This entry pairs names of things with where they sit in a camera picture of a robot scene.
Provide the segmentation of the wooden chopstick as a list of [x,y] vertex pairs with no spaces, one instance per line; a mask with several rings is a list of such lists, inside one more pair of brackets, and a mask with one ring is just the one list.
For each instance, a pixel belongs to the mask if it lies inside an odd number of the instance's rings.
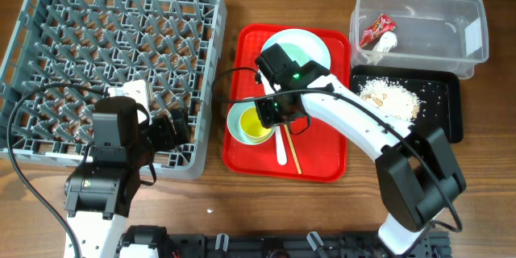
[[284,124],[283,127],[285,129],[285,135],[286,135],[288,143],[289,143],[289,148],[290,148],[290,151],[291,151],[292,156],[293,156],[293,162],[294,162],[294,164],[296,166],[297,173],[299,175],[301,175],[302,174],[302,168],[301,168],[301,166],[299,164],[299,161],[298,161],[298,156],[297,156],[295,147],[293,145],[293,141],[292,141],[292,138],[291,138],[291,134],[290,134],[290,131],[289,131],[288,124]]

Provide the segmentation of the red plastic serving tray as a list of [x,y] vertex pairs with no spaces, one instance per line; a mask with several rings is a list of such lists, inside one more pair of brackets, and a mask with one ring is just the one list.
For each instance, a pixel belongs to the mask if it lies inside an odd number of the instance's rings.
[[[350,84],[350,50],[347,37],[339,31],[317,28],[301,28],[254,23],[246,26],[240,33],[234,67],[256,69],[255,59],[260,54],[266,40],[273,34],[289,29],[300,28],[318,36],[327,46],[331,57],[330,71],[339,81],[349,87]],[[264,89],[257,85],[254,74],[249,71],[233,74],[229,98],[242,99],[262,96]],[[237,173],[254,174],[268,177],[290,178],[313,182],[333,182],[342,177],[347,163],[347,139],[336,129],[318,119],[311,119],[311,125],[300,135],[291,135],[302,173],[298,173],[293,160],[285,129],[281,134],[285,142],[286,165],[277,162],[276,142],[271,136],[261,144],[246,145],[240,143],[230,131],[230,125],[238,130],[242,110],[230,105],[223,141],[223,162]]]

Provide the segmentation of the light blue round plate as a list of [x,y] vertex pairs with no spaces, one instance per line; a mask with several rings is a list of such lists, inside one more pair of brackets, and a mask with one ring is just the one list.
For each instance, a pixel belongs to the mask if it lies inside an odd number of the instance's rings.
[[[303,66],[292,61],[281,48],[282,43],[297,45],[309,55],[310,61]],[[317,78],[330,74],[331,56],[327,46],[314,33],[292,28],[279,31],[266,40],[255,63],[271,87],[305,89]]]

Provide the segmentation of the rice and food scraps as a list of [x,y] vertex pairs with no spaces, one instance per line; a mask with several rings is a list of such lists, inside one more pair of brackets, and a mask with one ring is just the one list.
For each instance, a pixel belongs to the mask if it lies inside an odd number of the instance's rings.
[[416,93],[386,78],[366,80],[359,85],[358,95],[382,112],[409,122],[418,117],[422,103]]

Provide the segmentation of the red sauce packet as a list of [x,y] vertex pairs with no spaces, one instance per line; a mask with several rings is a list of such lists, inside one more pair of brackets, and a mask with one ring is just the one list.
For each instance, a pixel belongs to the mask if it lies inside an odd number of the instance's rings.
[[378,19],[364,30],[359,46],[364,48],[374,40],[383,36],[386,32],[393,31],[396,27],[397,24],[388,15],[380,14]]

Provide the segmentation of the white paper wrapper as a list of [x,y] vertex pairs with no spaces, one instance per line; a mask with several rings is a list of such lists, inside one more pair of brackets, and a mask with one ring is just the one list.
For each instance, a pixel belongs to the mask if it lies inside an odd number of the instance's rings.
[[384,54],[397,47],[397,36],[388,31],[384,33],[372,49],[371,54],[365,55],[367,65],[378,65]]

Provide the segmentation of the yellow plastic cup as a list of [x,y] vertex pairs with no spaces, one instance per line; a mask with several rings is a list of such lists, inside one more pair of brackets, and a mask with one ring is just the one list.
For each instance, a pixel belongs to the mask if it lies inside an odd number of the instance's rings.
[[250,107],[241,114],[239,125],[245,137],[252,144],[262,143],[273,134],[272,128],[266,128],[262,125],[255,107]]

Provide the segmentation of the white plastic fork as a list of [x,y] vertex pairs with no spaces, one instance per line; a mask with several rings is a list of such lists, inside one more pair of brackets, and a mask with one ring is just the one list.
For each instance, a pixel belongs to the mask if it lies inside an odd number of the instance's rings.
[[275,143],[276,143],[276,155],[277,155],[277,163],[279,165],[286,165],[287,156],[285,151],[285,145],[281,134],[281,129],[279,127],[275,128]]

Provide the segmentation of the light green bowl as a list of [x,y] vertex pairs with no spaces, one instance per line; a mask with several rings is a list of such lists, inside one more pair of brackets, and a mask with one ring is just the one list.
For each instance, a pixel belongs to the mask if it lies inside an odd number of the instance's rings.
[[297,45],[282,43],[280,44],[280,46],[287,54],[287,56],[292,61],[296,61],[300,66],[303,66],[304,64],[310,61],[309,55]]

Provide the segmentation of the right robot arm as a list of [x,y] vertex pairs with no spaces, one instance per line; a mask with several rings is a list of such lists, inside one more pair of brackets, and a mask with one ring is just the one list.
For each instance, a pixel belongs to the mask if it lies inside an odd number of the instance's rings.
[[381,199],[389,212],[378,231],[386,250],[405,255],[437,216],[449,210],[460,232],[453,201],[466,181],[440,127],[413,124],[382,113],[314,60],[298,64],[274,44],[256,58],[272,93],[255,101],[264,127],[299,118],[318,119],[361,148],[376,166]]

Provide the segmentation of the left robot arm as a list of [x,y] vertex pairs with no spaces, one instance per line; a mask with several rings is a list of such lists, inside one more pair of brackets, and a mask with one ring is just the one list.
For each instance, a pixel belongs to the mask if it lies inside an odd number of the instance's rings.
[[67,243],[78,243],[83,257],[178,257],[180,250],[165,227],[131,226],[131,201],[144,180],[142,167],[152,167],[156,152],[190,139],[187,114],[138,120],[145,107],[135,99],[103,98],[94,105],[92,161],[77,166],[65,182]]

